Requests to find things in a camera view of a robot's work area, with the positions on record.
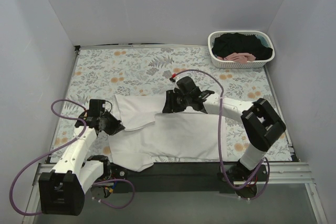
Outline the white t shirt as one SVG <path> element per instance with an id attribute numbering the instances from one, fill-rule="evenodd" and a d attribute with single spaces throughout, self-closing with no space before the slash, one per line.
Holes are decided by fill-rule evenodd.
<path id="1" fill-rule="evenodd" d="M 112 114 L 125 127 L 108 137 L 113 163 L 141 172 L 159 156 L 227 160 L 226 124 L 218 126 L 218 115 L 192 108 L 163 114 L 164 104 L 164 95 L 113 97 Z"/>

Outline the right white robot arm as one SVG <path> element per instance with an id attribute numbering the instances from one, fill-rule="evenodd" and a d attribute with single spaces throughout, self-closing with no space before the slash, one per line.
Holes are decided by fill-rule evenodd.
<path id="1" fill-rule="evenodd" d="M 225 98 L 211 90 L 201 91 L 191 77 L 183 77 L 173 90 L 166 91 L 162 112 L 178 113 L 188 107 L 243 124 L 250 145 L 238 161 L 237 173 L 246 181 L 257 174 L 257 165 L 286 130 L 285 123 L 266 99 L 247 102 Z"/>

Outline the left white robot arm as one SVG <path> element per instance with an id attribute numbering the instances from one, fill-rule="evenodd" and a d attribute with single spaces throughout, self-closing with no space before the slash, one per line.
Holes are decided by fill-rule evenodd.
<path id="1" fill-rule="evenodd" d="M 115 135 L 124 130 L 121 121 L 106 109 L 106 101 L 91 99 L 89 107 L 75 123 L 75 141 L 66 147 L 62 157 L 38 181 L 40 207 L 44 214 L 77 216 L 82 212 L 85 194 L 95 182 L 106 182 L 112 170 L 104 155 L 88 157 L 90 146 L 100 132 Z"/>

